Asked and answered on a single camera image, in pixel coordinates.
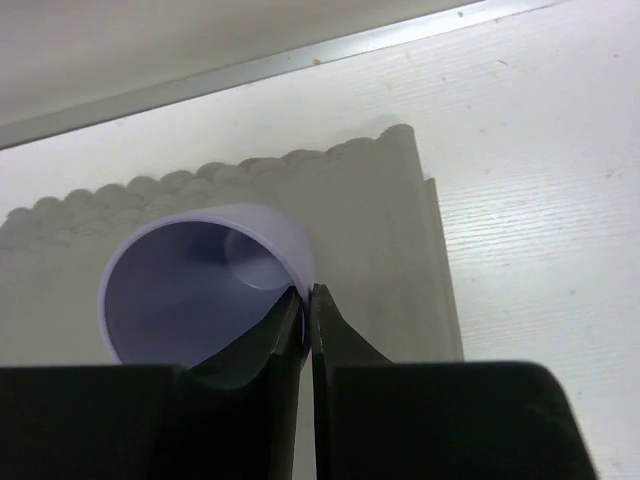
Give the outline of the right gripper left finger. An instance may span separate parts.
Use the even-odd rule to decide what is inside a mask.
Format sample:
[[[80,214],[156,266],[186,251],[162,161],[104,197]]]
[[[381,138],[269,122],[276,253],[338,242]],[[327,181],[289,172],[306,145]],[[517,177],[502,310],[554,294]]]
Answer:
[[[287,479],[303,303],[267,315],[193,368],[5,368],[5,479]]]

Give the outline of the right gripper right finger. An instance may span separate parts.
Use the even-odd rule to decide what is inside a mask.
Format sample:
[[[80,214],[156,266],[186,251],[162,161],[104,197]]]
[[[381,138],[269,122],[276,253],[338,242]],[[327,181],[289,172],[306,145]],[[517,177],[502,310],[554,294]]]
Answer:
[[[395,363],[320,284],[309,335],[321,479],[596,477],[565,392],[540,364]]]

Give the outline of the purple plastic cup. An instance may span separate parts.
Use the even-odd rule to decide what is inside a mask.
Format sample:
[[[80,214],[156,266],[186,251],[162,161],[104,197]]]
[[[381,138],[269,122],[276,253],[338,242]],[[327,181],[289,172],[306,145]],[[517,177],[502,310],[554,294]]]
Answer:
[[[100,281],[97,319],[119,365],[194,367],[257,326],[290,287],[310,307],[303,225],[263,204],[169,215],[135,230]]]

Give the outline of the grey cloth placemat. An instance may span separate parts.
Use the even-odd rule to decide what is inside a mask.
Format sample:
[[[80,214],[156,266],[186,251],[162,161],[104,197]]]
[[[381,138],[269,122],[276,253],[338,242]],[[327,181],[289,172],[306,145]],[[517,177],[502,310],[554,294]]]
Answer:
[[[139,176],[10,211],[1,220],[2,363],[106,362],[96,303],[116,248],[154,220],[240,202],[302,225],[317,281],[383,354],[463,359],[436,186],[421,177],[413,129],[396,125],[325,152]]]

